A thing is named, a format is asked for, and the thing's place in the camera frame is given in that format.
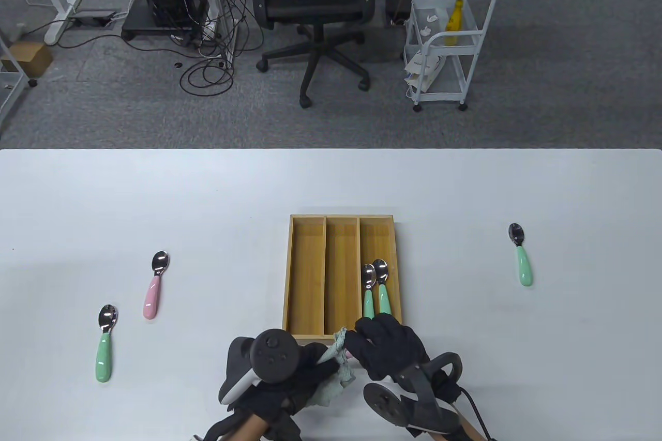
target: green handle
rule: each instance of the green handle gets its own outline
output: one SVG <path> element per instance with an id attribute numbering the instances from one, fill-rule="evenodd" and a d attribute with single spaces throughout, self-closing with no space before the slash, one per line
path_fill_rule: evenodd
<path id="1" fill-rule="evenodd" d="M 364 296 L 364 316 L 374 318 L 374 305 L 372 303 L 372 290 L 366 290 Z"/>
<path id="2" fill-rule="evenodd" d="M 97 349 L 97 381 L 108 382 L 113 372 L 113 354 L 111 352 L 111 333 L 104 332 Z"/>
<path id="3" fill-rule="evenodd" d="M 386 284 L 379 285 L 379 311 L 381 313 L 388 313 L 393 315 L 393 312 L 390 311 L 390 302 L 388 301 Z"/>
<path id="4" fill-rule="evenodd" d="M 523 286 L 530 286 L 534 283 L 534 276 L 529 264 L 524 247 L 517 247 L 517 258 L 520 261 L 520 282 Z"/>

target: vr controller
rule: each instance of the vr controller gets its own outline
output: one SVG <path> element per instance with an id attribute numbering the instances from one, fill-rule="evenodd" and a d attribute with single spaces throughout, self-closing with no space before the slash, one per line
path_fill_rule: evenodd
<path id="1" fill-rule="evenodd" d="M 296 371 L 299 348 L 289 332 L 268 329 L 257 338 L 239 337 L 228 351 L 225 382 L 218 401 L 230 405 L 260 382 L 276 384 Z M 444 401 L 435 398 L 432 378 L 435 372 L 450 365 L 449 381 L 462 375 L 459 355 L 446 352 L 428 363 L 415 363 L 400 372 L 393 381 L 370 382 L 364 387 L 366 403 L 391 424 L 417 431 L 436 432 L 449 441 L 468 439 L 459 415 Z"/>
<path id="2" fill-rule="evenodd" d="M 235 338 L 228 349 L 225 382 L 218 392 L 218 401 L 230 405 L 262 381 L 283 382 L 295 373 L 298 361 L 298 344 L 286 330 L 268 329 L 255 339 Z"/>

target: wooden cutlery tray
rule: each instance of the wooden cutlery tray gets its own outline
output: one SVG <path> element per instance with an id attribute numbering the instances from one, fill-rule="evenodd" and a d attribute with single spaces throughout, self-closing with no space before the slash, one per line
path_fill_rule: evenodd
<path id="1" fill-rule="evenodd" d="M 393 316 L 402 322 L 392 216 L 291 216 L 283 328 L 298 342 L 333 341 L 363 313 L 361 266 L 382 258 Z M 378 286 L 372 289 L 379 312 Z"/>

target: white rolling cart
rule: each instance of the white rolling cart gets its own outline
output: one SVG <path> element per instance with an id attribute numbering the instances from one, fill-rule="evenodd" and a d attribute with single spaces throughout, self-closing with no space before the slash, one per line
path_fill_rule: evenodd
<path id="1" fill-rule="evenodd" d="M 490 0 L 481 28 L 477 27 L 470 2 L 463 0 L 462 28 L 457 32 L 447 32 L 446 23 L 456 1 L 412 0 L 411 15 L 406 24 L 404 63 L 409 63 L 418 51 L 421 51 L 422 67 L 427 67 L 431 56 L 441 58 L 438 75 L 427 91 L 422 91 L 422 84 L 418 84 L 418 87 L 408 86 L 407 96 L 414 102 L 414 112 L 423 110 L 422 101 L 457 101 L 460 110 L 467 108 L 467 93 L 497 0 Z M 463 55 L 471 57 L 466 73 L 460 59 Z"/>
<path id="2" fill-rule="evenodd" d="M 0 66 L 0 129 L 2 129 L 2 121 L 9 115 L 9 110 L 21 95 L 21 91 L 26 86 L 35 87 L 37 85 L 36 79 L 30 79 L 11 54 L 9 45 L 9 39 L 0 29 L 0 54 L 5 54 L 17 70 L 17 72 L 9 72 Z"/>

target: spoon handle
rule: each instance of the spoon handle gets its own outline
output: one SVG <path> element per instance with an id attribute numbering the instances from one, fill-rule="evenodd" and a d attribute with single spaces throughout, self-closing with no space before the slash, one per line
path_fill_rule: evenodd
<path id="1" fill-rule="evenodd" d="M 388 291 L 386 290 L 386 284 L 379 285 L 379 311 L 381 313 L 388 313 L 393 315 L 393 312 L 390 311 L 390 302 L 388 301 Z"/>
<path id="2" fill-rule="evenodd" d="M 142 316 L 144 318 L 155 318 L 156 311 L 159 309 L 159 296 L 161 295 L 161 277 L 154 276 L 149 283 L 147 296 L 145 297 L 145 306 L 142 307 Z"/>
<path id="3" fill-rule="evenodd" d="M 529 264 L 529 257 L 526 254 L 524 247 L 517 247 L 517 258 L 520 264 L 520 283 L 523 286 L 530 286 L 534 282 L 534 276 L 531 271 L 531 264 Z"/>
<path id="4" fill-rule="evenodd" d="M 364 296 L 364 316 L 374 318 L 374 305 L 372 302 L 372 290 L 366 290 Z"/>
<path id="5" fill-rule="evenodd" d="M 104 332 L 97 349 L 97 365 L 95 368 L 97 381 L 108 382 L 113 372 L 113 354 L 111 351 L 111 333 Z"/>

